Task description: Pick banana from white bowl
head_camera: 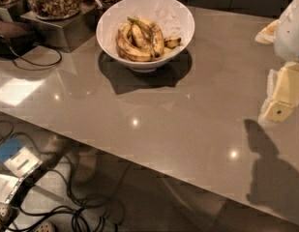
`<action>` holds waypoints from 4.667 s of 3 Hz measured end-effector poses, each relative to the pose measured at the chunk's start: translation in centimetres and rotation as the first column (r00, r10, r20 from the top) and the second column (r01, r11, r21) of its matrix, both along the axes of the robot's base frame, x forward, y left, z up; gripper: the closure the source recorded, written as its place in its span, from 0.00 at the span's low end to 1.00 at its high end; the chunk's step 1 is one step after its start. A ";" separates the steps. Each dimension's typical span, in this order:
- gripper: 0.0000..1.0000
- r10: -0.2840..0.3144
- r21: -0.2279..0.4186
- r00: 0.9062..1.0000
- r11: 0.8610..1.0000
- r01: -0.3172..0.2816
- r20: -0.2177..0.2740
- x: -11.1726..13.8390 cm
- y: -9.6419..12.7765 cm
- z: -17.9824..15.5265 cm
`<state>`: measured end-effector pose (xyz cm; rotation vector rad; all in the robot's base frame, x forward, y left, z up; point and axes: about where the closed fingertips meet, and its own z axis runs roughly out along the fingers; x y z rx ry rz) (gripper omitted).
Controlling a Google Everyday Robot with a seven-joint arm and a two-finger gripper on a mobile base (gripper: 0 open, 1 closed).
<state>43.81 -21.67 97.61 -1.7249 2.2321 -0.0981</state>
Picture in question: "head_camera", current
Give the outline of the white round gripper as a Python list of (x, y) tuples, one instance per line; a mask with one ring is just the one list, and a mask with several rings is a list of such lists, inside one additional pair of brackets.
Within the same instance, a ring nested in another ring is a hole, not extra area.
[(259, 31), (258, 43), (274, 43), (275, 53), (286, 61), (280, 70), (269, 72), (263, 118), (283, 122), (299, 105), (299, 0), (293, 0), (281, 14)]

